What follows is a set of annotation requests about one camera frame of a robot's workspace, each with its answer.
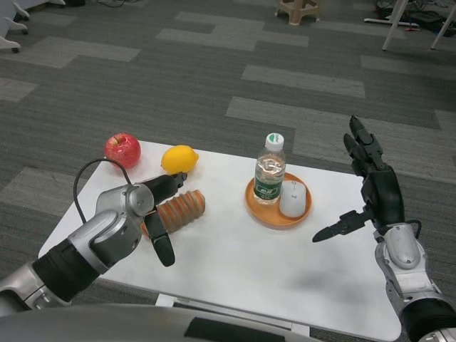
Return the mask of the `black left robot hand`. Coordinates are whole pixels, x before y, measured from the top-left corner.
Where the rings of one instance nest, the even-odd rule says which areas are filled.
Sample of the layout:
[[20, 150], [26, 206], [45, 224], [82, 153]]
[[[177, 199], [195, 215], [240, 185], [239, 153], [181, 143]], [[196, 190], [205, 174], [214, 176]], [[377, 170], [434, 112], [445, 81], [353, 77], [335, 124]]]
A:
[[145, 230], [159, 260], [165, 267], [172, 266], [175, 263], [175, 254], [157, 206], [161, 202], [175, 196], [186, 179], [186, 172], [178, 172], [174, 175], [160, 175], [159, 177], [143, 182], [152, 192], [154, 198], [152, 211], [147, 213], [144, 218]]

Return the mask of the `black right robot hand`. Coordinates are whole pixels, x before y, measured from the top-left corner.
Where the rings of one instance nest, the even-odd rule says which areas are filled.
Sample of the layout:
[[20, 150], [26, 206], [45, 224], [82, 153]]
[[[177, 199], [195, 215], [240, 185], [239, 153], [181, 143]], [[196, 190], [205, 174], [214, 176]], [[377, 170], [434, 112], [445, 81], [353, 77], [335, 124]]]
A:
[[322, 242], [337, 235], [347, 235], [365, 226], [367, 221], [376, 229], [405, 221], [403, 197], [394, 169], [383, 161], [383, 150], [374, 134], [368, 132], [362, 122], [351, 116], [351, 133], [343, 136], [343, 143], [352, 159], [355, 175], [363, 178], [361, 196], [363, 211], [347, 212], [339, 221], [317, 232], [313, 243]]

